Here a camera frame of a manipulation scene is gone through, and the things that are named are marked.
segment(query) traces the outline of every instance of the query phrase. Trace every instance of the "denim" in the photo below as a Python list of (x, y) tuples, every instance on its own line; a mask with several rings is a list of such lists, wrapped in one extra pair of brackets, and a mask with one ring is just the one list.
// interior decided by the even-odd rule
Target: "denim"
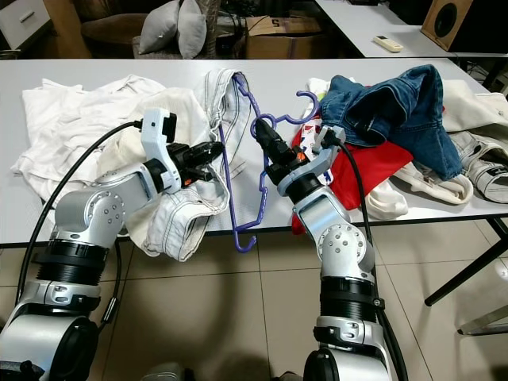
[(337, 75), (321, 101), (323, 125), (342, 127), (347, 143), (373, 147), (389, 140), (450, 180), (462, 165), (443, 128), (442, 111), (443, 84), (432, 65), (414, 67), (372, 87)]

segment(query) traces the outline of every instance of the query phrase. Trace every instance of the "tiled floor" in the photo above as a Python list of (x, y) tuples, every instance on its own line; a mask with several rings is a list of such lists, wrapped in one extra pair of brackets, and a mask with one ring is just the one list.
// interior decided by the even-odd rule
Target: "tiled floor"
[[(508, 304), (508, 284), (498, 276), (508, 271), (508, 259), (496, 260), (435, 306), (423, 304), (496, 242), (488, 224), (378, 227), (373, 235), (380, 294), (410, 380), (507, 380), (508, 336), (462, 337), (456, 328)], [(306, 237), (265, 233), (258, 241), (257, 249), (241, 255), (231, 237), (206, 237), (184, 264), (149, 258), (124, 243), (121, 308), (102, 334), (89, 379), (136, 381), (151, 366), (173, 360), (193, 368), (198, 381), (301, 373), (316, 347), (320, 263)], [(0, 255), (0, 319), (12, 310), (22, 253)], [(114, 273), (110, 256), (105, 300)]]

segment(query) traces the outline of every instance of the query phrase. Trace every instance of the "sofa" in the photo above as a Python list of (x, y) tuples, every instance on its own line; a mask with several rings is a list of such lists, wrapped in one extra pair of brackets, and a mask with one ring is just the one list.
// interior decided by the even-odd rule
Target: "sofa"
[[(176, 44), (171, 44), (161, 52), (146, 55), (138, 53), (144, 19), (166, 2), (167, 0), (74, 0), (82, 21), (81, 34), (94, 58), (182, 59)], [(221, 0), (196, 2), (206, 15), (206, 41), (196, 58), (213, 59)]]

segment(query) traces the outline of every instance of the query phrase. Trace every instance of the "drawer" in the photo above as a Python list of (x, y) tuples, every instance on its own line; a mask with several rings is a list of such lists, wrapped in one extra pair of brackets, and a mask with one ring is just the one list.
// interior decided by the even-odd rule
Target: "drawer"
[(0, 10), (0, 31), (11, 49), (19, 48), (48, 21), (43, 0), (16, 0)]

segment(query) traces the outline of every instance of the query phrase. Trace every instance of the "white cloth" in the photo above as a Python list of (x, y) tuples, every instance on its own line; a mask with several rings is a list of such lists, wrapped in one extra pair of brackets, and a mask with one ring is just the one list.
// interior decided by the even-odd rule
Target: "white cloth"
[(462, 131), (450, 134), (464, 174), (494, 202), (508, 203), (508, 152), (496, 140)]
[(474, 94), (463, 80), (443, 81), (443, 126), (449, 133), (486, 125), (508, 128), (508, 102), (503, 94)]
[[(323, 79), (311, 78), (307, 81), (307, 90), (317, 96), (317, 100), (321, 101), (330, 88), (330, 82)], [(313, 103), (305, 109), (303, 116), (306, 117), (313, 109)], [(301, 126), (302, 139), (300, 140), (300, 148), (304, 151), (310, 161), (314, 160), (317, 155), (312, 152), (312, 147), (318, 135), (318, 129), (321, 128), (321, 115), (313, 117), (306, 124)], [(329, 185), (333, 182), (333, 174), (330, 170), (325, 171), (317, 178), (321, 184)], [(367, 213), (379, 220), (390, 220), (407, 214), (408, 207), (404, 196), (392, 189), (387, 180), (380, 183), (365, 197), (365, 206)]]
[(404, 196), (394, 190), (387, 179), (371, 190), (365, 198), (365, 206), (367, 213), (379, 220), (391, 220), (409, 211)]
[[(43, 79), (41, 87), (23, 91), (30, 148), (21, 154), (12, 171), (23, 174), (36, 193), (47, 200), (87, 148), (125, 123), (142, 98), (163, 89), (159, 83), (135, 75), (93, 91)], [(88, 157), (56, 202), (97, 178), (101, 152), (102, 147)]]
[(473, 94), (465, 81), (443, 82), (443, 126), (464, 174), (494, 202), (508, 202), (508, 102), (503, 94)]
[[(234, 70), (211, 71), (194, 93), (166, 89), (140, 103), (131, 117), (139, 118), (147, 108), (166, 108), (177, 115), (175, 142), (188, 145), (220, 140), (218, 127), (222, 125), (233, 177), (244, 167), (238, 146), (250, 114), (248, 99), (238, 93), (232, 81), (234, 74)], [(140, 134), (127, 129), (105, 149), (100, 168), (108, 171), (144, 159)], [(179, 261), (187, 260), (197, 250), (210, 218), (227, 209), (229, 192), (222, 156), (208, 169), (214, 181), (197, 181), (175, 194), (162, 194), (127, 221), (131, 239), (149, 256), (164, 252)]]
[(409, 183), (412, 192), (424, 192), (450, 204), (465, 204), (473, 195), (473, 185), (464, 175), (449, 181), (436, 181), (434, 176), (423, 175), (413, 163), (408, 163), (396, 171), (394, 176)]

